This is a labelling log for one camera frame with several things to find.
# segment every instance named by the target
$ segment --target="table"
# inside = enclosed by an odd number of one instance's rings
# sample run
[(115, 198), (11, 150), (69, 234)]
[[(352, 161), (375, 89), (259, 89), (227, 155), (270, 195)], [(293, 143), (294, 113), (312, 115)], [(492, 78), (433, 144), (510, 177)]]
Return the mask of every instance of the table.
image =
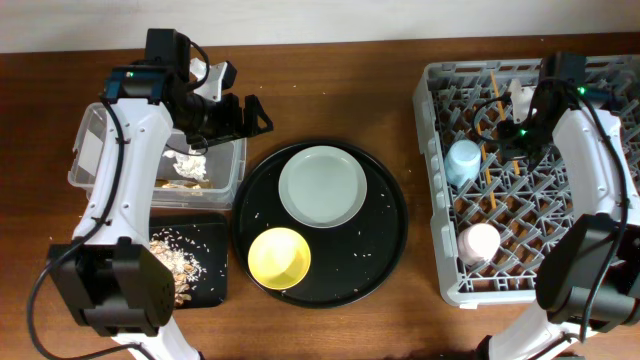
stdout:
[[(145, 34), (138, 34), (142, 43)], [(249, 141), (247, 170), (303, 139), (350, 142), (377, 157), (402, 187), (410, 229), (391, 277), (361, 301), (332, 310), (297, 308), (256, 287), (230, 256), (227, 301), (175, 313), (207, 359), (404, 359), (466, 351), (505, 329), (524, 305), (461, 310), (440, 297), (429, 228), (431, 200), (418, 151), (411, 96), (432, 62), (542, 57), (554, 51), (611, 55), (640, 51), (640, 34), (503, 37), (331, 45), (208, 48), (238, 69), (235, 94), (256, 94), (275, 131)], [(25, 302), (47, 248), (68, 242), (86, 206), (66, 180), (84, 109), (116, 65), (142, 50), (0, 55), (0, 358), (38, 358)], [(71, 356), (111, 346), (71, 319), (47, 281), (36, 307), (42, 341)], [(640, 353), (640, 326), (620, 327), (575, 351), (589, 359)], [(127, 354), (112, 356), (129, 359)]]

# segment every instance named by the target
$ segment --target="transparent container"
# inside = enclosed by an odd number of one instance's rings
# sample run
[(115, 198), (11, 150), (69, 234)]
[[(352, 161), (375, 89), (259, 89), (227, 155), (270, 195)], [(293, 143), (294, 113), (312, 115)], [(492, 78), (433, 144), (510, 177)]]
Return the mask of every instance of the transparent container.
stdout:
[[(91, 196), (95, 176), (82, 166), (82, 151), (91, 151), (91, 159), (98, 162), (96, 169), (100, 166), (100, 156), (102, 150), (84, 149), (83, 145), (89, 133), (95, 135), (104, 143), (105, 129), (107, 126), (107, 112), (100, 103), (94, 103), (87, 107), (82, 118), (82, 123), (76, 135), (76, 142), (73, 151), (76, 158), (68, 174), (68, 181), (75, 187), (82, 188), (87, 192), (87, 198)], [(171, 137), (167, 144), (178, 150), (187, 152), (189, 146), (186, 143), (185, 135), (176, 129), (172, 130)], [(235, 140), (209, 148), (205, 155), (205, 180), (209, 180), (212, 188), (207, 189), (164, 189), (156, 187), (153, 191), (151, 206), (164, 208), (185, 208), (185, 209), (207, 209), (207, 210), (230, 210), (235, 198), (238, 185), (244, 178), (244, 170), (247, 158), (246, 139)], [(158, 167), (156, 179), (163, 180), (189, 180), (178, 175), (173, 168), (176, 159), (162, 157)]]

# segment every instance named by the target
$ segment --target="wooden table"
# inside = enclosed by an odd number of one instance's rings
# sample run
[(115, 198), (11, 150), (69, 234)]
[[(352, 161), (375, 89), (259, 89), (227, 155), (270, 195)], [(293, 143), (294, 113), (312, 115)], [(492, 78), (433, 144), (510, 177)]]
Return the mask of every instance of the wooden table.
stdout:
[[(145, 35), (136, 36), (143, 41)], [(249, 141), (247, 170), (295, 141), (348, 141), (386, 164), (404, 191), (411, 223), (407, 248), (388, 281), (333, 310), (271, 298), (230, 256), (227, 301), (175, 314), (188, 341), (208, 359), (438, 358), (475, 348), (485, 335), (505, 329), (525, 306), (461, 310), (440, 297), (411, 96), (432, 62), (533, 58), (559, 50), (637, 53), (640, 34), (207, 49), (212, 62), (234, 63), (234, 93), (258, 95), (275, 123), (273, 133)], [(110, 69), (141, 57), (141, 50), (0, 55), (0, 358), (38, 358), (25, 301), (48, 246), (69, 241), (87, 203), (66, 180), (78, 125)], [(112, 345), (75, 325), (50, 281), (36, 309), (42, 340), (58, 355)], [(574, 349), (590, 359), (632, 358), (640, 353), (640, 326), (617, 328)]]

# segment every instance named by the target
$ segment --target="dish rack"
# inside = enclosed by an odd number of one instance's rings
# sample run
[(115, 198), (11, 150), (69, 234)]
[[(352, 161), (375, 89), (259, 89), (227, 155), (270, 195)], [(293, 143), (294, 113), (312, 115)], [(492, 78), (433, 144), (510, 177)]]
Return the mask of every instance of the dish rack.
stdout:
[[(573, 225), (571, 189), (559, 153), (550, 152), (533, 171), (528, 162), (500, 161), (496, 146), (485, 144), (487, 158), (475, 182), (454, 189), (446, 181), (444, 157), (451, 145), (470, 138), (474, 106), (496, 97), (512, 79), (523, 86), (537, 84), (541, 59), (470, 61), (428, 65), (413, 96), (420, 153), (427, 162), (431, 189), (431, 233), (440, 292), (444, 300), (462, 308), (535, 300), (536, 271), (545, 255)], [(640, 57), (590, 57), (586, 82), (610, 90), (620, 105), (622, 142), (631, 175), (640, 185)], [(505, 104), (507, 120), (512, 107)], [(497, 103), (478, 112), (484, 128), (500, 121)], [(490, 193), (495, 196), (495, 209)], [(500, 232), (501, 245), (490, 261), (468, 266), (458, 259), (458, 233), (475, 223), (488, 222)]]

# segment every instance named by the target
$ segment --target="yellow cup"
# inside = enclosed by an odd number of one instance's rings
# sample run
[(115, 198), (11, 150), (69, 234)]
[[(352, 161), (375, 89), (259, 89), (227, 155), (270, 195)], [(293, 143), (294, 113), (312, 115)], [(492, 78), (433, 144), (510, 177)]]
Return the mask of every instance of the yellow cup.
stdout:
[(307, 241), (287, 228), (260, 234), (249, 248), (249, 271), (262, 286), (288, 289), (304, 279), (311, 266)]

